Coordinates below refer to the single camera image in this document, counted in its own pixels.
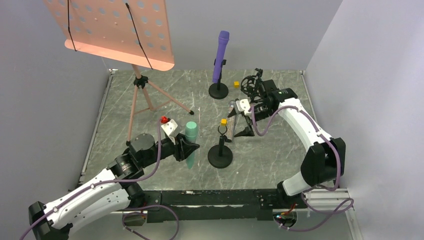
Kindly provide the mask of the mint green microphone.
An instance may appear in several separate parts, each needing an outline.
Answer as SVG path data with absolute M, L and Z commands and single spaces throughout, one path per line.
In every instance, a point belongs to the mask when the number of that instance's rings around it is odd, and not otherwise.
M 185 125 L 184 134 L 186 136 L 186 139 L 190 143 L 195 143 L 199 134 L 199 126 L 197 125 L 197 123 L 194 121 L 187 122 Z M 195 163 L 195 153 L 192 152 L 186 159 L 187 168 L 192 169 L 192 167 L 194 166 L 194 163 Z

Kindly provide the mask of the purple microphone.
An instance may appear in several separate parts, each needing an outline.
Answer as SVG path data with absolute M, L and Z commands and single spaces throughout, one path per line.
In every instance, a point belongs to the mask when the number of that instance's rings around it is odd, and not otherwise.
M 218 36 L 218 48 L 214 61 L 214 69 L 212 75 L 212 82 L 217 83 L 220 78 L 221 70 L 222 70 L 222 62 L 224 60 L 225 51 L 227 44 L 230 40 L 230 33 L 228 31 L 222 30 Z

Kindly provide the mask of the glitter silver microphone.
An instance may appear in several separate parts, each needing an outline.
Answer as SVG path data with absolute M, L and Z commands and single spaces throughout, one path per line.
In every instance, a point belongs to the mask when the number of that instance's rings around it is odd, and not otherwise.
M 236 98 L 235 100 L 232 100 L 229 102 L 229 110 L 228 110 L 228 115 L 235 109 L 236 107 L 236 101 L 238 101 L 239 99 Z M 231 117 L 227 117 L 227 132 L 226 132 L 226 142 L 227 143 L 231 143 L 233 141 L 234 138 L 234 131 L 236 128 L 236 124 L 237 124 L 237 119 L 238 119 L 238 115 L 233 115 Z

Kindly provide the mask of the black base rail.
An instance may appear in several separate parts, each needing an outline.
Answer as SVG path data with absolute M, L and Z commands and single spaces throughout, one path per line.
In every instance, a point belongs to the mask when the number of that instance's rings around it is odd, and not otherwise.
M 256 219 L 271 221 L 292 207 L 305 207 L 300 194 L 287 196 L 278 188 L 227 190 L 145 190 L 131 200 L 127 211 L 147 211 L 148 223 L 172 221 L 173 210 L 181 221 Z

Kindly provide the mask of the aluminium table frame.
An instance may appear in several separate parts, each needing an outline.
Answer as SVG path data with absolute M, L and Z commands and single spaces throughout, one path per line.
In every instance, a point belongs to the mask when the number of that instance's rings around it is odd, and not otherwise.
M 66 84 L 67 91 L 57 100 L 60 107 L 57 122 L 57 139 L 52 143 L 51 179 L 58 189 L 51 200 L 67 194 L 99 173 L 113 159 L 115 150 L 110 141 L 111 121 L 108 116 L 112 103 L 108 97 L 112 70 L 86 73 L 81 69 L 71 71 L 76 78 Z

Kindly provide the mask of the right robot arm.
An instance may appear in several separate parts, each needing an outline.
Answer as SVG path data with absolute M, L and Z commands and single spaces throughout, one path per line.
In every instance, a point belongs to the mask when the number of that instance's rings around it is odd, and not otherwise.
M 259 76 L 247 76 L 241 81 L 241 91 L 247 96 L 237 100 L 229 116 L 241 114 L 247 123 L 235 137 L 263 137 L 257 122 L 267 119 L 270 123 L 282 117 L 294 130 L 303 144 L 306 155 L 300 170 L 294 176 L 280 182 L 277 188 L 284 197 L 293 197 L 334 180 L 334 191 L 344 174 L 346 144 L 342 138 L 334 138 L 323 130 L 305 110 L 297 94 L 291 88 L 279 89 L 272 79 L 263 81 Z

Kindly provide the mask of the black round-base clip stand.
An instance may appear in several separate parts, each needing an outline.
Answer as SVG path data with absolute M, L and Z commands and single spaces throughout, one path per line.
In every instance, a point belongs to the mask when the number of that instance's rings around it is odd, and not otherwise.
M 232 150 L 225 145 L 227 137 L 225 134 L 228 131 L 228 127 L 225 126 L 225 131 L 221 132 L 220 126 L 218 126 L 217 131 L 220 134 L 218 144 L 212 146 L 207 154 L 208 162 L 217 169 L 227 168 L 233 161 L 233 152 Z

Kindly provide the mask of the pink perforated music stand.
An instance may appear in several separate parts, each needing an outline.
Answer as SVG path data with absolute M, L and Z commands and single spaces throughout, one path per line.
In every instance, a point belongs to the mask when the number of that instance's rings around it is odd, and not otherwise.
M 141 74 L 139 67 L 157 71 L 175 65 L 164 0 L 45 0 L 62 29 L 66 48 L 131 64 L 136 79 L 126 141 L 131 140 L 136 102 L 142 90 L 148 110 L 155 111 L 146 87 L 159 91 L 168 102 L 194 111 Z

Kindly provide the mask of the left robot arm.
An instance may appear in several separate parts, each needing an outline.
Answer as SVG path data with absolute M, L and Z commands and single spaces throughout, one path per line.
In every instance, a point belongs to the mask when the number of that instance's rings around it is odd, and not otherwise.
M 28 208 L 30 230 L 37 240 L 67 240 L 81 227 L 112 212 L 145 207 L 151 200 L 139 185 L 147 179 L 144 168 L 157 168 L 169 156 L 181 162 L 199 147 L 182 133 L 175 140 L 160 141 L 151 134 L 140 134 L 90 181 L 57 200 L 33 203 Z

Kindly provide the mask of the black shock mount tripod stand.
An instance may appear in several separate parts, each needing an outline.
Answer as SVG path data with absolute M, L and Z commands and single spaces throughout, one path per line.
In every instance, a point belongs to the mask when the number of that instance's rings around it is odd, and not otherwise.
M 240 90 L 245 94 L 251 103 L 259 103 L 263 101 L 263 69 L 255 68 L 256 75 L 248 75 L 241 81 Z

